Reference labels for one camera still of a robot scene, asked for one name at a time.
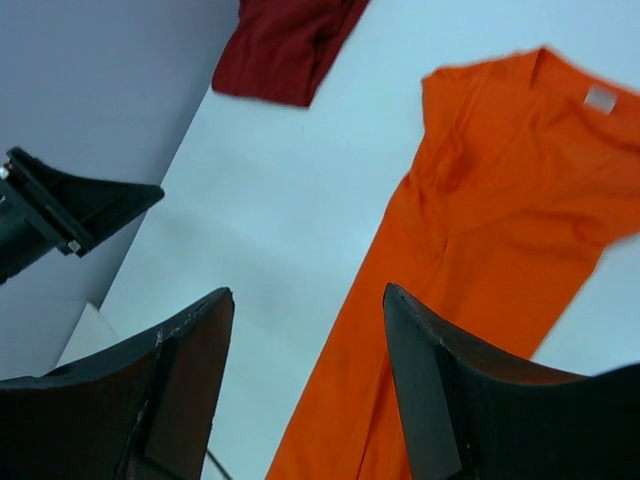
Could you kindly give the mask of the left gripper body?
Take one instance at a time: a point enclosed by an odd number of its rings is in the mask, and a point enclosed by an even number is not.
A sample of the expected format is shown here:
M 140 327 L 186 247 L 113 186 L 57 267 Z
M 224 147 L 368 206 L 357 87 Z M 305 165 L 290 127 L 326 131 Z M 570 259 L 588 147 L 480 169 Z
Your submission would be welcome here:
M 1 181 L 1 283 L 50 251 L 46 198 L 38 183 Z

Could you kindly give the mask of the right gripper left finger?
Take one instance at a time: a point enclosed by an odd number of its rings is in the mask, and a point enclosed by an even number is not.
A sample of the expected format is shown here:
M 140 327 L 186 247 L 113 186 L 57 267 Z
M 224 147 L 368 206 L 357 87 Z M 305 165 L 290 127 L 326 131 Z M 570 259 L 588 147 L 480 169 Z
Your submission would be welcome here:
M 219 288 L 109 348 L 2 381 L 2 478 L 200 478 L 233 317 Z

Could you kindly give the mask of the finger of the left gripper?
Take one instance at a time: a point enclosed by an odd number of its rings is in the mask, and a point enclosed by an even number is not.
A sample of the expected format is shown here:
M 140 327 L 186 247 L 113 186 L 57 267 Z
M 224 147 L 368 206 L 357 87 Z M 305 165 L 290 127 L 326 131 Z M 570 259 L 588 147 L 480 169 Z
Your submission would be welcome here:
M 7 151 L 4 180 L 38 183 L 46 198 L 50 250 L 82 257 L 164 197 L 157 185 L 96 180 L 52 168 L 25 150 Z

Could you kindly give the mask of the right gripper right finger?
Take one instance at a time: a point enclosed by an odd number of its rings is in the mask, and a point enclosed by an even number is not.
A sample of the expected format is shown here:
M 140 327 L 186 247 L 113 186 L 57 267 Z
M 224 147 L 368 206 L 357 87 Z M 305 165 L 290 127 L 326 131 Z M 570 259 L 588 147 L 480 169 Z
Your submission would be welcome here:
M 639 368 L 596 376 L 512 355 L 398 285 L 387 349 L 415 479 L 635 479 Z

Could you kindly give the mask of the orange t-shirt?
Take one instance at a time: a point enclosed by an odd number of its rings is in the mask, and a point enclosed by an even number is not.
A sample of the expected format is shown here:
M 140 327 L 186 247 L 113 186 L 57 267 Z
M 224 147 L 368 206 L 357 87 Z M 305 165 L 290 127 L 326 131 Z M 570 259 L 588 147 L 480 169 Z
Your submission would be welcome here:
M 291 416 L 271 479 L 406 479 L 382 298 L 395 283 L 521 357 L 639 230 L 639 96 L 548 48 L 444 66 L 425 134 Z

